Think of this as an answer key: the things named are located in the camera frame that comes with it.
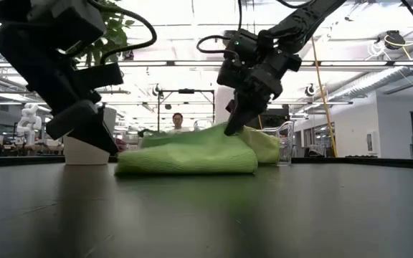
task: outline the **white pot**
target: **white pot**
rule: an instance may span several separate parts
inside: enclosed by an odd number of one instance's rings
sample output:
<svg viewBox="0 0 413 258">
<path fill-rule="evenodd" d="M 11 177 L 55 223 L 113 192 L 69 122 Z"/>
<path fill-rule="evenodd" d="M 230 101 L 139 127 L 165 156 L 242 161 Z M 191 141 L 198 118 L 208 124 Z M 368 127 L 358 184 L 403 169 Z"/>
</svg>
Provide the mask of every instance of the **white pot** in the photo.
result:
<svg viewBox="0 0 413 258">
<path fill-rule="evenodd" d="M 114 131 L 116 116 L 117 111 L 115 109 L 105 108 L 104 121 L 111 133 Z M 63 154 L 65 155 L 65 163 L 67 165 L 108 164 L 109 153 L 95 146 L 67 136 L 63 138 L 63 144 Z"/>
</svg>

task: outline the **potted plant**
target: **potted plant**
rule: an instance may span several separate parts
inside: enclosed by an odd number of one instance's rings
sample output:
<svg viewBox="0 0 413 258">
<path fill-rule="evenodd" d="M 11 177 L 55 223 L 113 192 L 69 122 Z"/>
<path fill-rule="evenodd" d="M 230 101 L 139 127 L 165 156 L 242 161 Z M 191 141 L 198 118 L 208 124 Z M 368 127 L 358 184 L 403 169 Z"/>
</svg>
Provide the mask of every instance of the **potted plant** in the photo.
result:
<svg viewBox="0 0 413 258">
<path fill-rule="evenodd" d="M 117 6 L 117 2 L 121 0 L 97 0 L 99 4 L 108 6 Z M 102 12 L 101 17 L 106 24 L 106 33 L 95 43 L 86 47 L 80 54 L 76 56 L 78 59 L 85 58 L 85 65 L 88 67 L 100 64 L 100 58 L 103 53 L 110 50 L 127 47 L 127 35 L 124 29 L 130 28 L 135 21 L 126 19 L 123 14 L 113 14 Z M 117 62 L 119 57 L 126 53 L 117 53 L 109 57 L 109 61 Z"/>
</svg>

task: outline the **white robot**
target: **white robot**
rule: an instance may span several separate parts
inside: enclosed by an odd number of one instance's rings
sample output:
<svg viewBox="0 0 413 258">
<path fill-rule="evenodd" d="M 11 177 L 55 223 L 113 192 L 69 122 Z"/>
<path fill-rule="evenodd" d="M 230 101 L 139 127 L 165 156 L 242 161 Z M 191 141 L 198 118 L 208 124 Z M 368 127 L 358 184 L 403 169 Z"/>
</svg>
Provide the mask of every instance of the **white robot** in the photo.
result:
<svg viewBox="0 0 413 258">
<path fill-rule="evenodd" d="M 41 130 L 42 121 L 39 116 L 36 115 L 38 106 L 34 104 L 26 104 L 25 108 L 22 109 L 22 118 L 17 124 L 17 137 L 15 143 L 17 145 L 22 145 L 26 143 L 27 145 L 34 144 L 35 130 Z"/>
</svg>

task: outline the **metal frame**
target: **metal frame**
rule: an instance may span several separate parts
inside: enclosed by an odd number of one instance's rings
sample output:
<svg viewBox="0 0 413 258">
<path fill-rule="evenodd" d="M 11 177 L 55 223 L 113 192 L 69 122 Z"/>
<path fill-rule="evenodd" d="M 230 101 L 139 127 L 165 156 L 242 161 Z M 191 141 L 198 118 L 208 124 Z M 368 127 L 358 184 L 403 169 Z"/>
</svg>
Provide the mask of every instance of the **metal frame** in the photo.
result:
<svg viewBox="0 0 413 258">
<path fill-rule="evenodd" d="M 162 100 L 162 95 L 167 92 L 168 95 L 165 96 L 165 98 Z M 215 114 L 214 111 L 216 110 L 216 105 L 214 104 L 215 101 L 215 96 L 214 96 L 214 90 L 193 90 L 193 89 L 180 89 L 180 90 L 159 90 L 157 92 L 157 131 L 160 132 L 161 131 L 161 104 L 163 104 L 163 102 L 168 99 L 168 97 L 170 97 L 170 95 L 172 93 L 178 93 L 178 94 L 194 94 L 195 92 L 200 92 L 206 100 L 208 100 L 208 102 L 210 102 L 212 104 L 213 107 L 213 123 L 215 120 Z M 205 94 L 204 92 L 209 92 L 213 95 L 213 100 L 210 100 Z"/>
</svg>

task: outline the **table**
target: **table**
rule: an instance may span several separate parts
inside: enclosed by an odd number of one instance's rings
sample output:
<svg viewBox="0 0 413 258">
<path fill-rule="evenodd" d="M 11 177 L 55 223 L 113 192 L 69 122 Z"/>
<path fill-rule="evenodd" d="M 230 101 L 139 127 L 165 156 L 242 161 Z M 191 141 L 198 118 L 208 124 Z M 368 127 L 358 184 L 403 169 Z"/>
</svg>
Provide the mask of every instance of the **table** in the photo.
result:
<svg viewBox="0 0 413 258">
<path fill-rule="evenodd" d="M 0 168 L 0 257 L 413 257 L 413 169 L 124 179 L 113 169 Z"/>
</svg>

